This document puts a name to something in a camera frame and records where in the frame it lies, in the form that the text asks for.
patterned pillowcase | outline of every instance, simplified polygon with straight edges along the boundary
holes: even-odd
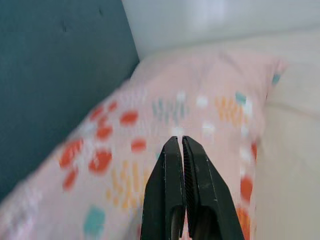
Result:
[[[254,240],[257,142],[267,94],[284,69],[275,57],[210,48],[143,61],[0,209],[0,236],[140,239],[159,152],[171,136],[181,143],[188,135],[227,183],[245,239]]]

white wall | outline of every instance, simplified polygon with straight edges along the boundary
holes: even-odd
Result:
[[[176,46],[320,23],[320,0],[122,2],[141,59]]]

pliers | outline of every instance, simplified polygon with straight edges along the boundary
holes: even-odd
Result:
[[[223,178],[201,144],[171,137],[145,187],[140,240],[178,240],[185,212],[193,240],[245,240]]]

bed sheet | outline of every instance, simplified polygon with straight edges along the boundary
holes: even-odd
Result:
[[[285,58],[258,148],[257,239],[320,236],[320,29],[222,43]]]

dark teal wall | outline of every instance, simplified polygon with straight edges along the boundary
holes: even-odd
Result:
[[[0,0],[0,201],[137,63],[120,0]]]

